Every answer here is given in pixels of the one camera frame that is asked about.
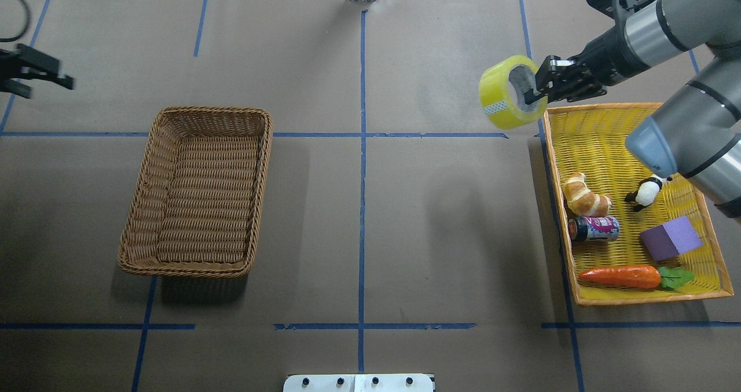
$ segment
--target wicker basket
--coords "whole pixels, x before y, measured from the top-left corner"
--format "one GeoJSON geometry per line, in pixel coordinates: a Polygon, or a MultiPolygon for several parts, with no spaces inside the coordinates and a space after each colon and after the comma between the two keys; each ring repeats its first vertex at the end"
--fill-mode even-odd
{"type": "Polygon", "coordinates": [[[261,109],[169,107],[146,142],[119,265],[140,275],[250,271],[272,141],[261,109]]]}
{"type": "Polygon", "coordinates": [[[548,109],[543,119],[548,144],[555,207],[566,255],[569,282],[580,305],[624,305],[646,302],[686,301],[733,295],[728,271],[720,254],[715,231],[707,213],[705,197],[685,178],[676,175],[640,213],[623,202],[639,181],[651,175],[625,149],[625,137],[661,104],[598,104],[548,109]],[[620,237],[612,242],[571,242],[561,183],[574,172],[587,176],[595,192],[613,197],[610,215],[621,223],[620,237]],[[640,240],[640,233],[665,221],[687,215],[702,246],[661,262],[654,262],[640,240]],[[676,291],[612,287],[579,281],[577,275],[595,266],[640,265],[682,266],[695,274],[692,282],[676,291]]]}

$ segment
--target yellow tape roll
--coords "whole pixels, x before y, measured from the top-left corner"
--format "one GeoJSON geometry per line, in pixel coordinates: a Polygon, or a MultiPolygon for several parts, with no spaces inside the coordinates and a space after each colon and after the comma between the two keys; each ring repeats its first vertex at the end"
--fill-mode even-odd
{"type": "Polygon", "coordinates": [[[538,67],[529,57],[508,57],[484,72],[479,82],[479,97],[484,114],[498,128],[514,129],[537,121],[545,113],[547,98],[526,104],[524,93],[535,89],[538,67]],[[508,85],[514,88],[510,95],[508,85]]]}

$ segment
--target orange carrot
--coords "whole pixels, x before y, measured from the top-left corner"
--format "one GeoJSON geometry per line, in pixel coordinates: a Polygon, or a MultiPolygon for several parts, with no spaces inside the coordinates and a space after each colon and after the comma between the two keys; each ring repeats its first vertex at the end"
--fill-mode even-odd
{"type": "Polygon", "coordinates": [[[600,284],[652,289],[661,283],[661,275],[651,265],[607,266],[592,268],[579,274],[580,279],[600,284]]]}

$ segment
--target carrot leaf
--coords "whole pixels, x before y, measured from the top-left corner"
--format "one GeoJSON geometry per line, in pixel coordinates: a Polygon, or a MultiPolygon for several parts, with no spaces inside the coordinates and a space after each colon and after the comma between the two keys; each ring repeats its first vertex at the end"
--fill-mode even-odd
{"type": "Polygon", "coordinates": [[[661,275],[661,287],[669,290],[676,290],[682,287],[683,284],[694,279],[694,273],[684,268],[659,268],[659,275],[661,275]]]}

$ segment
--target toy carrot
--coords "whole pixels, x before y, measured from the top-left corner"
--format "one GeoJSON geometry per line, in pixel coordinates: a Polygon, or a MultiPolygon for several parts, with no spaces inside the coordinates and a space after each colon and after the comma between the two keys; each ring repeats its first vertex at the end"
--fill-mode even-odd
{"type": "Polygon", "coordinates": [[[694,279],[694,274],[683,268],[657,269],[651,265],[626,265],[592,268],[580,273],[579,278],[600,284],[643,289],[654,289],[661,285],[663,288],[674,290],[694,279]]]}

